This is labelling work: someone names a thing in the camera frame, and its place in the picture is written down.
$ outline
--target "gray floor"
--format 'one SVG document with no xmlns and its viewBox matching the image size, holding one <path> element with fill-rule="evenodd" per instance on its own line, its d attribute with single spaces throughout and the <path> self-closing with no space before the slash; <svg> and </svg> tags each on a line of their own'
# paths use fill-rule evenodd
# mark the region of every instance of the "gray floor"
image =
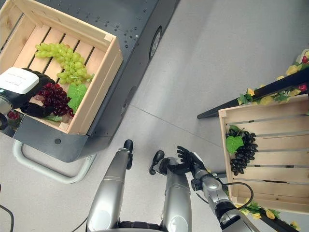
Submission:
<svg viewBox="0 0 309 232">
<path fill-rule="evenodd" d="M 12 155 L 13 140 L 0 133 L 0 202 L 14 212 L 15 231 L 71 231 L 87 216 L 102 176 L 127 138 L 135 142 L 134 161 L 121 219 L 159 223 L 165 179 L 148 175 L 153 154 L 163 149 L 174 156 L 176 145 L 183 145 L 211 170 L 224 171 L 219 121 L 197 120 L 197 114 L 285 73 L 308 46 L 308 12 L 304 0 L 181 0 L 111 145 L 79 183 L 59 184 L 21 166 Z M 30 147 L 25 153 L 71 175 L 82 162 L 65 164 Z M 192 209 L 194 232 L 220 231 L 194 194 Z M 302 231 L 309 228 L 307 216 L 282 218 L 296 219 Z M 9 218 L 0 211 L 0 231 L 8 228 Z"/>
</svg>

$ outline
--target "yellow flower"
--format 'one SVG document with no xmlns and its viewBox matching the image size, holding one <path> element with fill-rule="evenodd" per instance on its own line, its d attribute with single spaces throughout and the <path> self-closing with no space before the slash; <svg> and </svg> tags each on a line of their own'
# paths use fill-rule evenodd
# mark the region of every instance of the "yellow flower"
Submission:
<svg viewBox="0 0 309 232">
<path fill-rule="evenodd" d="M 296 65 L 291 65 L 288 70 L 285 72 L 287 75 L 292 75 L 295 72 L 297 72 L 297 66 Z"/>
<path fill-rule="evenodd" d="M 270 210 L 266 210 L 266 216 L 270 219 L 275 219 L 275 215 L 273 212 L 271 212 Z"/>
<path fill-rule="evenodd" d="M 299 89 L 294 89 L 292 90 L 291 92 L 289 92 L 289 96 L 292 97 L 292 96 L 296 96 L 297 94 L 299 94 L 301 92 L 301 90 Z"/>
<path fill-rule="evenodd" d="M 252 214 L 252 217 L 255 219 L 255 220 L 258 220 L 261 218 L 261 215 L 259 213 L 256 213 L 256 214 Z"/>
<path fill-rule="evenodd" d="M 284 76 L 278 76 L 277 77 L 277 81 L 279 81 L 279 80 L 281 80 L 281 79 L 283 79 L 284 78 Z"/>
<path fill-rule="evenodd" d="M 270 104 L 271 102 L 273 102 L 274 100 L 273 100 L 273 98 L 271 97 L 271 96 L 266 96 L 266 97 L 263 97 L 262 99 L 261 99 L 261 104 L 262 105 L 268 105 L 268 104 Z"/>
<path fill-rule="evenodd" d="M 248 209 L 241 209 L 240 210 L 244 215 L 248 215 L 250 211 Z"/>
<path fill-rule="evenodd" d="M 296 230 L 301 231 L 301 228 L 299 227 L 299 225 L 296 221 L 292 221 L 291 226 L 295 227 Z"/>
<path fill-rule="evenodd" d="M 254 95 L 254 90 L 251 89 L 251 88 L 248 88 L 247 89 L 247 93 L 250 94 L 251 96 L 253 96 Z"/>
</svg>

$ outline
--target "flower garland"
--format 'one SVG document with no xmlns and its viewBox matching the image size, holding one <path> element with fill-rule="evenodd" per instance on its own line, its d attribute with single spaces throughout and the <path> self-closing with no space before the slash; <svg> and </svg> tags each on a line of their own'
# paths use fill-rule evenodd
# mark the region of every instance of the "flower garland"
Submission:
<svg viewBox="0 0 309 232">
<path fill-rule="evenodd" d="M 263 207 L 261 207 L 260 205 L 258 205 L 257 202 L 251 201 L 249 205 L 247 205 L 246 207 L 240 209 L 240 211 L 244 214 L 244 215 L 248 215 L 249 213 L 252 215 L 252 217 L 256 220 L 260 219 L 262 216 L 261 214 L 265 214 L 266 216 L 272 220 L 274 220 L 275 218 L 280 219 L 280 212 L 274 209 L 264 209 Z M 292 221 L 289 224 L 291 227 L 293 227 L 295 230 L 301 231 L 301 228 L 299 227 L 298 223 L 296 221 Z"/>
<path fill-rule="evenodd" d="M 305 49 L 296 59 L 296 61 L 291 65 L 288 70 L 285 72 L 286 76 L 292 75 L 300 70 L 309 67 L 309 49 Z M 279 76 L 278 80 L 283 79 L 285 76 Z M 246 94 L 240 94 L 240 97 L 237 98 L 238 104 L 248 104 L 253 102 L 254 104 L 268 105 L 272 102 L 280 102 L 287 103 L 292 96 L 298 95 L 302 91 L 307 90 L 307 85 L 301 85 L 298 88 L 289 88 L 287 90 L 280 91 L 278 93 L 274 93 L 268 95 L 266 97 L 260 99 L 254 99 L 252 96 L 254 95 L 254 90 L 249 88 Z"/>
</svg>

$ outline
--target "green grapes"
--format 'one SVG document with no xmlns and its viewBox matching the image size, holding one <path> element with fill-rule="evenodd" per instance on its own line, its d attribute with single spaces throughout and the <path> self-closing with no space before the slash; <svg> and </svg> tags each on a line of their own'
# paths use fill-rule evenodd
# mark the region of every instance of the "green grapes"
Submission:
<svg viewBox="0 0 309 232">
<path fill-rule="evenodd" d="M 35 45 L 38 50 L 34 55 L 38 58 L 55 57 L 64 72 L 57 73 L 59 83 L 81 85 L 91 81 L 94 75 L 87 73 L 84 65 L 85 59 L 78 52 L 74 52 L 70 46 L 63 43 L 41 43 Z"/>
</svg>

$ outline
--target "grape bunch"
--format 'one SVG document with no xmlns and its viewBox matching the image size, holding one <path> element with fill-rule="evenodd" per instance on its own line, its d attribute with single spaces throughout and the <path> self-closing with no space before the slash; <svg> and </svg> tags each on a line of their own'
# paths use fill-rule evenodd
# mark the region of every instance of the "grape bunch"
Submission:
<svg viewBox="0 0 309 232">
<path fill-rule="evenodd" d="M 8 112 L 7 116 L 9 119 L 12 119 L 12 120 L 17 120 L 20 118 L 20 114 L 18 112 L 13 112 L 13 111 Z"/>
<path fill-rule="evenodd" d="M 244 169 L 251 160 L 254 160 L 255 152 L 258 151 L 257 144 L 254 143 L 256 135 L 254 133 L 249 133 L 248 131 L 234 131 L 229 130 L 226 136 L 241 136 L 244 145 L 240 146 L 235 154 L 235 159 L 231 159 L 231 171 L 234 175 L 244 174 Z"/>
<path fill-rule="evenodd" d="M 41 99 L 45 107 L 53 106 L 53 114 L 56 116 L 63 116 L 66 113 L 69 113 L 71 117 L 74 117 L 73 110 L 68 106 L 68 102 L 71 98 L 67 96 L 67 93 L 59 84 L 48 83 L 43 86 L 34 98 L 38 100 Z"/>
<path fill-rule="evenodd" d="M 87 69 L 84 65 L 84 58 L 81 54 L 74 52 L 69 45 L 63 43 L 41 43 L 35 45 L 38 50 L 35 53 L 35 57 L 55 57 L 60 66 L 64 69 L 64 72 L 57 73 L 57 77 L 60 78 L 60 84 L 76 84 L 91 81 L 92 77 L 87 73 Z"/>
</svg>

